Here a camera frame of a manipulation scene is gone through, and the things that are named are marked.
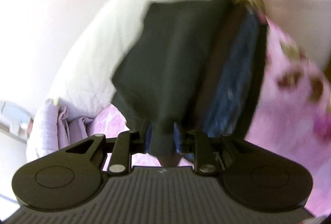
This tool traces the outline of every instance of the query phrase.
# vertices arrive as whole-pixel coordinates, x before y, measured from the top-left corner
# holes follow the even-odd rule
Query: pink blanket
[[[314,187],[307,209],[331,213],[330,85],[289,36],[269,22],[267,65],[259,104],[246,140],[305,166]],[[87,126],[87,134],[116,137],[125,119],[110,105]],[[156,158],[136,154],[133,165],[159,166]],[[181,166],[191,165],[182,159]]]

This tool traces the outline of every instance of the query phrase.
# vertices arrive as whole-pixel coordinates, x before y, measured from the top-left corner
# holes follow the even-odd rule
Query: gray ribbed surface
[[[277,214],[247,209],[231,200],[216,179],[198,176],[191,167],[135,167],[128,176],[109,179],[79,208],[42,213],[23,207],[5,223],[298,224],[310,216],[304,209]]]

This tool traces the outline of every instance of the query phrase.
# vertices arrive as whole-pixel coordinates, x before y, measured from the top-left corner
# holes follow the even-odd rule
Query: dark green cloth
[[[140,39],[112,77],[112,104],[133,126],[151,122],[151,155],[174,152],[173,123],[182,121],[195,97],[213,40],[232,9],[231,0],[150,5]]]

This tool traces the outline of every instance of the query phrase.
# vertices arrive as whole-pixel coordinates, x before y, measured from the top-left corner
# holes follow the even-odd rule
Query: silver screw
[[[109,171],[111,171],[112,173],[121,173],[125,171],[125,166],[121,164],[113,164],[109,167]]]
[[[216,171],[216,167],[212,164],[204,164],[204,165],[201,165],[199,170],[203,173],[213,173]]]

